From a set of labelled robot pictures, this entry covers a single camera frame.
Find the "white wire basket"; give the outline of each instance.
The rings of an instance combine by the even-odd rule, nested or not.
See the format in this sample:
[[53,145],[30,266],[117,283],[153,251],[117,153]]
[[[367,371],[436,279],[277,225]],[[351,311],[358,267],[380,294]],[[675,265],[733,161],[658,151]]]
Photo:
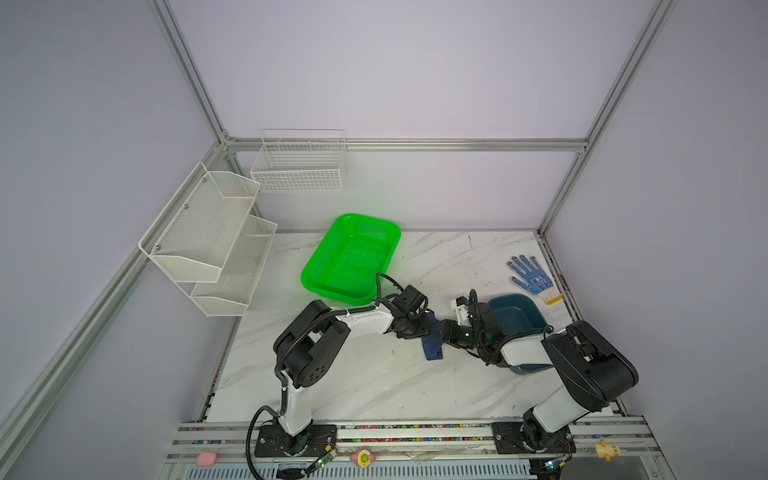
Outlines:
[[184,200],[182,186],[164,212],[175,213],[163,227],[161,214],[139,248],[206,316],[242,316],[256,291],[275,223],[251,214],[259,183],[198,164],[200,179]]
[[263,194],[337,192],[346,176],[343,130],[262,130],[250,169]]
[[277,224],[248,215],[216,283],[196,283],[189,297],[207,316],[242,316],[256,291]]
[[203,169],[182,208],[145,251],[177,283],[219,280],[259,190],[250,178]]

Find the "dark teal bowl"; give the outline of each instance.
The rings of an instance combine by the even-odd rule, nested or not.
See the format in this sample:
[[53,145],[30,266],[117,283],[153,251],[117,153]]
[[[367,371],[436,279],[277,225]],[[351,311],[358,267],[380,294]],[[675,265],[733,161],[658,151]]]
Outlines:
[[[533,300],[520,293],[497,296],[488,301],[488,306],[496,316],[496,322],[504,335],[515,335],[532,329],[544,329],[547,321],[538,311]],[[509,369],[518,375],[530,375],[551,368],[552,365],[538,363],[510,366]]]

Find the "blue work glove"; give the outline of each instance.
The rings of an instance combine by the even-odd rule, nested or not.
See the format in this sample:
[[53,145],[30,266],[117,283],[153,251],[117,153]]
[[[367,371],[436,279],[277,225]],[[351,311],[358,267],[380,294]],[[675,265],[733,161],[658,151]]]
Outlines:
[[511,277],[512,282],[525,290],[536,295],[547,305],[557,302],[563,298],[563,294],[558,292],[558,288],[552,283],[552,279],[541,268],[536,261],[536,257],[526,258],[525,255],[512,257],[507,266],[517,273],[520,278]]

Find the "black mounting plate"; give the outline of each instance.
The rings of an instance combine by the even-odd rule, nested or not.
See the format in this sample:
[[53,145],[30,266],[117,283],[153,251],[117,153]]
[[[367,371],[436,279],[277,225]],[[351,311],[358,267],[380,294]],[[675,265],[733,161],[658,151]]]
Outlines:
[[[493,442],[496,444],[496,452],[499,454],[509,453],[531,453],[530,450],[520,446],[522,443],[522,437],[520,434],[520,428],[523,426],[523,422],[496,422],[491,424],[493,431]],[[571,446],[571,452],[576,451],[576,445],[571,437],[571,431],[569,429],[562,429],[555,434],[552,441],[554,444],[551,447],[545,449],[542,453],[557,453],[561,455],[563,453],[563,445],[557,439],[562,439]]]
[[[306,444],[306,448],[297,455],[299,457],[319,457],[326,452],[326,446],[336,444],[335,425],[310,424],[310,426],[306,427],[305,432],[310,434],[310,439]],[[280,440],[278,427],[263,425],[259,428],[259,438],[256,439],[253,456],[257,458],[290,457],[283,450],[283,442]]]

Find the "blue cloth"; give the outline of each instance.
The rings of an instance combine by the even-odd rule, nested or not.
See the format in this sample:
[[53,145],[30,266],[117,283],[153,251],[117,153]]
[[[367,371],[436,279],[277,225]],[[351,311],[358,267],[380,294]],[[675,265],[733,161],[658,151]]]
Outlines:
[[541,268],[536,257],[526,258],[525,255],[512,257],[507,266],[517,273],[520,278],[512,277],[512,282],[532,295],[538,295],[554,284],[549,275]]
[[429,335],[422,337],[422,348],[427,360],[442,360],[442,342],[440,341],[440,324],[435,318],[435,313],[427,312],[429,321]]

